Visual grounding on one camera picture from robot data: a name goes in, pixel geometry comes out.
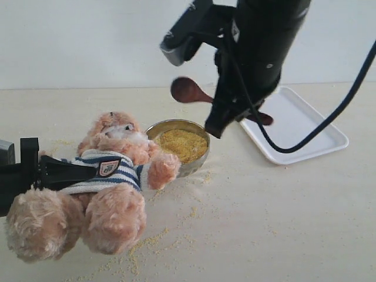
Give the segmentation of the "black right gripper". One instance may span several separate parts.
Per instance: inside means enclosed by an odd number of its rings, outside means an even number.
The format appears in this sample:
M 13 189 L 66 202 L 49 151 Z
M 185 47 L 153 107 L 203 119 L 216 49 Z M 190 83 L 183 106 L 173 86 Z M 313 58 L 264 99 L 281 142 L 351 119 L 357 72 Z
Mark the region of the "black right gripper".
M 231 38 L 205 131 L 217 139 L 234 120 L 257 122 L 260 108 L 281 79 L 281 69 L 309 10 L 310 1 L 238 1 Z

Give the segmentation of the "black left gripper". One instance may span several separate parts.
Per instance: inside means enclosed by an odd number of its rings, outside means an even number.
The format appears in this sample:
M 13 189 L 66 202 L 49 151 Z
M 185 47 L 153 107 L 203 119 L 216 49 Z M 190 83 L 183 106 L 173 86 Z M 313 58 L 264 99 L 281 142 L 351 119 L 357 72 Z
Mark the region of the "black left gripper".
M 25 193 L 36 182 L 38 188 L 62 190 L 96 176 L 96 168 L 81 166 L 42 156 L 38 165 L 39 139 L 20 139 L 21 162 L 1 166 L 1 217 L 8 214 L 14 198 Z

